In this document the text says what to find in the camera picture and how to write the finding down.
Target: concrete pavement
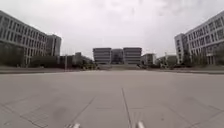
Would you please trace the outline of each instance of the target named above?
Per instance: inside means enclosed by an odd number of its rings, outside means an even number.
[[[223,128],[224,76],[86,71],[0,76],[0,128]]]

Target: sky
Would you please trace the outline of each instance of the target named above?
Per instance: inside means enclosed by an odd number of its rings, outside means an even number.
[[[174,36],[224,10],[224,0],[0,0],[0,10],[62,37],[61,54],[142,47],[175,54]]]

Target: distant building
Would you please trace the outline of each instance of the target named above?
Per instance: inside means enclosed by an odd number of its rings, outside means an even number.
[[[123,49],[111,50],[111,64],[123,64]]]
[[[155,65],[156,64],[156,55],[153,53],[145,54],[141,57],[141,64],[144,65]]]
[[[177,63],[181,64],[183,59],[188,52],[187,36],[184,34],[179,34],[175,37]]]
[[[93,60],[89,57],[83,56],[81,52],[77,52],[73,58],[73,64],[92,63]]]
[[[47,55],[49,56],[60,56],[61,38],[56,35],[48,36],[47,40]]]
[[[93,57],[96,64],[110,64],[111,48],[94,48]]]
[[[184,57],[182,44],[185,44],[185,41],[191,57],[205,56],[208,64],[215,64],[215,52],[224,48],[224,11],[187,33],[175,37],[179,63]]]
[[[142,48],[123,49],[94,48],[93,56],[97,64],[140,64]]]
[[[47,35],[0,11],[0,41],[23,49],[22,64],[19,65],[29,65],[33,56],[48,55],[47,43],[49,37],[56,36]],[[56,38],[56,42],[56,45],[52,45],[52,49],[54,50],[51,55],[58,55],[60,53],[59,42],[61,40]]]
[[[123,49],[125,64],[140,64],[142,48],[126,47]]]

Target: window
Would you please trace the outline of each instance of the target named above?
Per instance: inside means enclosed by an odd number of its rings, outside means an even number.
[[[26,38],[26,46],[28,46],[28,44],[29,44],[29,43],[28,43],[28,41],[29,41],[29,39],[28,39],[28,38]]]
[[[206,31],[206,33],[208,33],[208,26],[207,25],[205,26],[205,31]]]
[[[14,36],[14,33],[12,32],[11,37],[10,37],[10,41],[13,41],[13,36]]]
[[[178,52],[181,52],[180,47],[178,47]]]
[[[9,23],[9,29],[12,28],[12,24],[13,24],[13,21],[11,20],[10,23]]]
[[[218,35],[218,39],[221,40],[224,38],[224,33],[223,33],[223,29],[217,31],[217,35]]]
[[[8,33],[7,33],[6,40],[9,40],[9,35],[10,35],[10,31],[8,31]]]
[[[16,23],[13,24],[13,30],[16,30]]]
[[[210,28],[210,31],[215,30],[215,26],[214,26],[214,23],[213,23],[213,22],[211,22],[211,23],[209,24],[209,28]]]
[[[210,36],[206,36],[205,37],[205,42],[206,42],[206,44],[211,43]]]
[[[214,35],[213,34],[211,34],[211,37],[212,37],[212,42],[214,42],[215,40],[214,40]]]
[[[19,24],[16,24],[16,32],[19,32]]]
[[[196,33],[194,32],[194,39],[196,38]]]
[[[15,34],[15,36],[14,36],[14,39],[13,39],[14,42],[16,42],[16,38],[17,38],[17,34]]]
[[[180,46],[180,40],[177,40],[177,46]]]
[[[3,39],[5,39],[5,37],[6,37],[6,32],[7,32],[7,31],[4,29],[4,30],[3,30],[3,37],[2,37]]]
[[[201,38],[201,45],[204,45],[204,44],[205,44],[205,39]]]
[[[214,38],[215,38],[215,41],[218,40],[218,38],[217,38],[217,33],[216,33],[216,32],[214,33]]]
[[[5,17],[2,25],[3,25],[3,27],[7,28],[9,25],[9,19]]]
[[[224,26],[224,18],[223,18],[223,17],[221,17],[221,19],[222,19],[222,25]]]
[[[220,27],[222,27],[222,21],[219,18],[218,20],[215,21],[215,28],[220,28]]]
[[[0,16],[0,24],[1,24],[1,21],[2,21],[2,16]]]
[[[25,38],[25,37],[23,37],[23,42],[22,42],[22,43],[23,43],[23,44],[25,44],[25,41],[26,41],[26,38]]]

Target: building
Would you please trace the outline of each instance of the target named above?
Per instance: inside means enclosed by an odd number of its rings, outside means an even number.
[[[140,64],[142,48],[123,49],[94,48],[93,56],[97,64]]]
[[[188,52],[187,36],[184,34],[179,34],[175,37],[177,63],[181,64],[183,62],[186,52]]]
[[[21,65],[29,65],[33,56],[46,56],[49,37],[51,36],[0,11],[0,41],[23,48]],[[55,53],[57,54],[60,52],[58,49],[60,46],[56,44]]]
[[[216,64],[215,53],[224,48],[224,11],[182,36],[186,37],[191,59],[193,56],[205,56],[208,64]],[[177,46],[181,45],[181,42],[181,36],[175,37],[179,62],[184,57],[182,50],[179,52]]]
[[[111,64],[123,64],[123,49],[111,50]]]
[[[123,48],[123,53],[125,64],[140,64],[142,48],[126,47]]]
[[[73,64],[76,64],[76,65],[83,64],[83,63],[90,64],[92,62],[93,62],[92,59],[90,59],[89,57],[83,56],[81,52],[75,53]]]
[[[173,67],[177,64],[177,56],[176,55],[166,55],[156,59],[156,65],[160,67],[167,68]]]
[[[60,56],[61,38],[56,35],[49,35],[47,40],[47,55]]]
[[[151,66],[156,64],[156,55],[153,53],[145,54],[141,57],[141,64]]]
[[[111,48],[94,48],[93,57],[96,64],[110,64]]]

